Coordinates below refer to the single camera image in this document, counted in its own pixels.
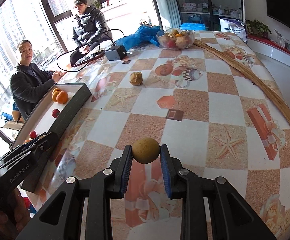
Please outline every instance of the bowl of fruit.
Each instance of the bowl of fruit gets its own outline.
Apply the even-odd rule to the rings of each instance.
[[[193,45],[195,40],[195,31],[168,29],[159,31],[156,34],[160,45],[167,49],[187,49]]]

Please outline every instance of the man in dark jacket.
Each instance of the man in dark jacket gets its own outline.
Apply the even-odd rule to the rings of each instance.
[[[32,63],[32,44],[28,40],[17,46],[18,64],[16,73],[10,78],[10,89],[16,106],[26,120],[46,92],[58,82],[65,73],[40,70]]]
[[[107,32],[103,13],[95,6],[87,6],[87,0],[76,0],[73,7],[77,14],[73,19],[72,40],[78,46],[78,51],[70,56],[72,66],[101,42],[110,40],[112,35],[110,31]]]

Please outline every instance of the glass cabinet door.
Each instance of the glass cabinet door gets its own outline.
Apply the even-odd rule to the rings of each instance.
[[[177,0],[182,23],[202,23],[210,29],[211,19],[208,0]]]
[[[220,31],[219,18],[231,18],[242,21],[242,0],[212,0],[213,26]]]

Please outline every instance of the silver bolt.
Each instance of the silver bolt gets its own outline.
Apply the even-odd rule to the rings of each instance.
[[[110,174],[113,173],[113,170],[111,170],[111,169],[104,169],[104,170],[103,170],[103,173],[104,173],[105,175],[110,175]]]
[[[226,182],[226,179],[224,177],[217,177],[216,181],[219,184],[224,184]]]
[[[188,170],[187,169],[180,169],[178,171],[181,175],[187,175],[188,174]]]
[[[67,182],[68,184],[72,184],[72,183],[75,182],[75,180],[76,180],[75,177],[68,177],[68,178],[66,179],[66,182]]]

